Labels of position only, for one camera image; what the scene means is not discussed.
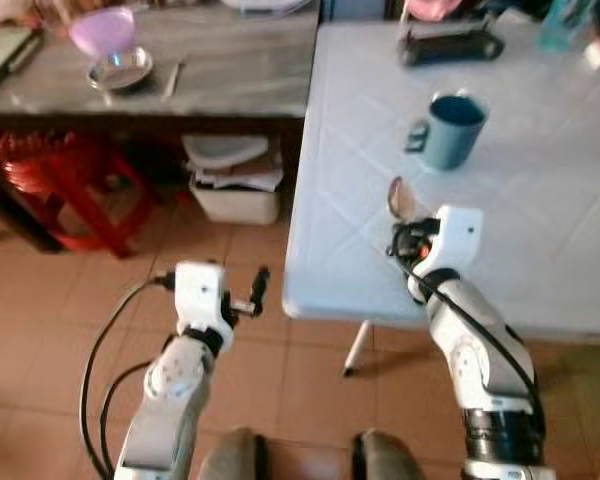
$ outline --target bottle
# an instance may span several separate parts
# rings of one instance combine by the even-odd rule
[[[542,22],[538,46],[552,52],[583,49],[591,26],[593,0],[553,0]]]

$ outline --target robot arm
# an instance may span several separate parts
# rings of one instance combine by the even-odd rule
[[[233,344],[238,315],[262,311],[268,277],[262,269],[250,302],[232,304],[222,267],[189,262],[177,266],[178,336],[147,369],[144,396],[122,448],[116,480],[188,478],[215,359]]]
[[[481,225],[479,210],[444,206],[435,218],[396,225],[387,253],[408,277],[409,294],[424,305],[431,336],[447,360],[466,431],[462,478],[553,480],[555,473],[544,466],[542,407],[511,361],[533,379],[531,357],[457,273],[477,253]]]

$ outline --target mug handle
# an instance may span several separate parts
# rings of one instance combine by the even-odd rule
[[[407,146],[405,151],[408,153],[422,153],[427,144],[429,136],[429,122],[426,120],[418,120],[413,124],[407,137]]]

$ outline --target black cable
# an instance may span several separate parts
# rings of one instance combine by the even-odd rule
[[[91,380],[91,371],[93,370],[93,364],[95,363],[96,355],[98,350],[100,349],[100,345],[104,341],[105,337],[113,327],[120,314],[125,309],[125,307],[129,304],[129,302],[135,297],[138,293],[144,290],[146,287],[150,285],[157,285],[159,282],[156,279],[147,280],[146,282],[138,285],[137,287],[131,289],[124,298],[120,301],[118,306],[111,315],[111,318],[107,322],[107,324],[100,330],[98,334],[98,338],[96,339],[93,348],[91,349],[91,353],[89,354],[89,359],[87,360],[87,365],[84,370],[84,374],[82,377],[82,386],[80,388],[80,409],[79,409],[79,421],[80,421],[80,434],[82,435],[82,443],[84,443],[85,448],[87,449],[87,454],[89,456],[89,460],[93,464],[93,467],[98,472],[98,475],[102,480],[109,480],[112,478],[111,473],[107,470],[107,467],[103,465],[100,458],[98,458],[98,454],[91,443],[91,435],[89,435],[89,425],[87,422],[87,403],[89,397],[89,382]]]
[[[124,372],[122,372],[118,377],[113,381],[109,390],[107,391],[107,395],[104,398],[104,403],[102,404],[102,412],[100,413],[100,448],[102,450],[102,459],[106,465],[106,468],[109,470],[111,477],[115,472],[113,468],[113,463],[111,462],[111,457],[109,455],[109,448],[107,447],[107,417],[109,416],[109,406],[111,405],[111,401],[113,400],[113,396],[116,393],[116,390],[120,386],[124,380],[137,372],[138,370],[143,370],[151,365],[152,360],[147,362],[139,363]]]
[[[546,422],[544,416],[544,409],[542,407],[542,402],[540,400],[540,394],[538,393],[538,389],[535,383],[529,378],[527,372],[524,371],[522,366],[518,363],[518,361],[509,353],[509,351],[500,343],[500,341],[491,335],[491,332],[487,330],[480,322],[474,319],[471,315],[469,315],[460,305],[451,300],[446,294],[442,293],[435,285],[432,285],[431,282],[425,280],[420,277],[416,273],[414,273],[413,269],[406,264],[402,263],[398,260],[398,265],[402,269],[402,271],[412,276],[421,287],[429,290],[433,295],[438,297],[438,299],[445,303],[451,310],[460,315],[474,330],[476,330],[485,340],[487,340],[497,351],[504,357],[504,359],[511,365],[511,368],[516,372],[516,374],[524,383],[525,388],[528,390],[529,395],[531,396],[531,401],[534,404],[534,415],[538,420],[538,429],[540,431],[540,435],[544,439],[546,436]]]

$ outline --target white tablecloth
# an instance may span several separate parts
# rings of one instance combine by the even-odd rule
[[[600,341],[600,72],[579,54],[536,49],[538,27],[503,20],[491,63],[405,69],[398,26],[318,33],[285,267],[299,318],[377,319],[418,328],[423,311],[384,256],[395,175],[422,205],[482,208],[476,260],[463,272],[507,322],[535,336]],[[490,118],[468,162],[425,171],[404,145],[437,91],[466,88]]]

